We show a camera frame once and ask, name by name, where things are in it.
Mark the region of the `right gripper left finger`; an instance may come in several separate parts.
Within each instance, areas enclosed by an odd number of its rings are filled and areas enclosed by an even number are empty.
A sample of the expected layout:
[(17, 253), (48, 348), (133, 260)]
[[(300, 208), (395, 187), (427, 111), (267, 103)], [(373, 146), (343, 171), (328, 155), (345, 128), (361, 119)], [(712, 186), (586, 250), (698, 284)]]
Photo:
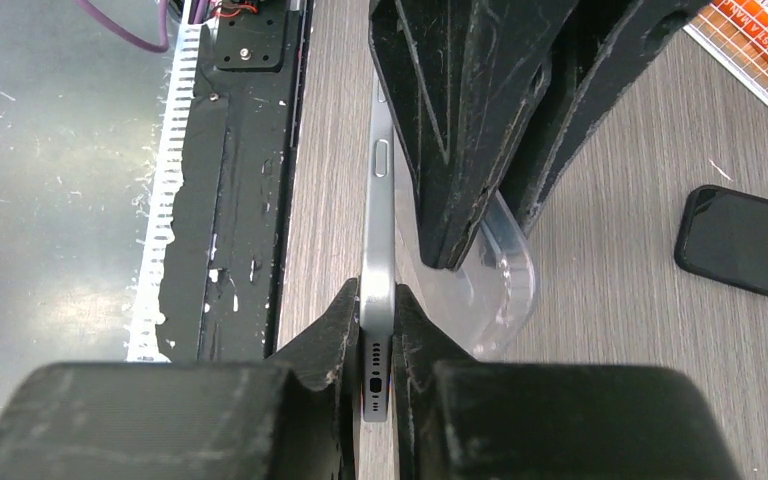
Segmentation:
[(357, 279), (253, 362), (54, 363), (0, 414), (0, 479), (353, 479)]

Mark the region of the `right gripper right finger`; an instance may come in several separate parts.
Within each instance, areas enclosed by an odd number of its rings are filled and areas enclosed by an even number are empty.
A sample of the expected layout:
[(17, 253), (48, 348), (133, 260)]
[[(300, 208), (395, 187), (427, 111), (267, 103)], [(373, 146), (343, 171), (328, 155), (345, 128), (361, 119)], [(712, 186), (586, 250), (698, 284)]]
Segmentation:
[(492, 363), (396, 289), (400, 479), (736, 479), (699, 389), (657, 366)]

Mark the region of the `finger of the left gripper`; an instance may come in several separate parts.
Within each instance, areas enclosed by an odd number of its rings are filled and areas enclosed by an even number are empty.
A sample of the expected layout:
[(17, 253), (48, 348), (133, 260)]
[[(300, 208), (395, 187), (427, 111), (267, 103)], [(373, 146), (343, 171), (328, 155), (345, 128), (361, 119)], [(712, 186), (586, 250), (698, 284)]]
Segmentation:
[(500, 192), (529, 233), (552, 189), (627, 88), (702, 1), (582, 1), (552, 51), (551, 80)]
[(419, 253), (461, 266), (552, 76), (574, 1), (374, 1), (369, 44), (408, 163)]

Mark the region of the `clear phone case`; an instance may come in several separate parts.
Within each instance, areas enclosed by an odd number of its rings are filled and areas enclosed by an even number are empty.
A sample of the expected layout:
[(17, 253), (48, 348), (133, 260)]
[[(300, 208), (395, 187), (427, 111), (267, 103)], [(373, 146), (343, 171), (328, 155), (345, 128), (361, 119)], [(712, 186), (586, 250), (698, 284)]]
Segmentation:
[(461, 267), (425, 266), (419, 255), (412, 184), (401, 150), (394, 157), (396, 277), (410, 286), (427, 316), (481, 360), (500, 359), (531, 317), (537, 272), (528, 242), (496, 195)]

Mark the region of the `black phone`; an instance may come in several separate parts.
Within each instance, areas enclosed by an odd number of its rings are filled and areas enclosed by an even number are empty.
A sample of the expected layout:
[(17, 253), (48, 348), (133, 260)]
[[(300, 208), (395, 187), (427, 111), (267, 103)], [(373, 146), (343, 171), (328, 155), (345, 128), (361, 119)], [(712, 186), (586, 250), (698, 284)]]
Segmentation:
[(388, 418), (395, 325), (394, 131), (380, 80), (373, 77), (359, 325), (363, 342), (363, 420)]

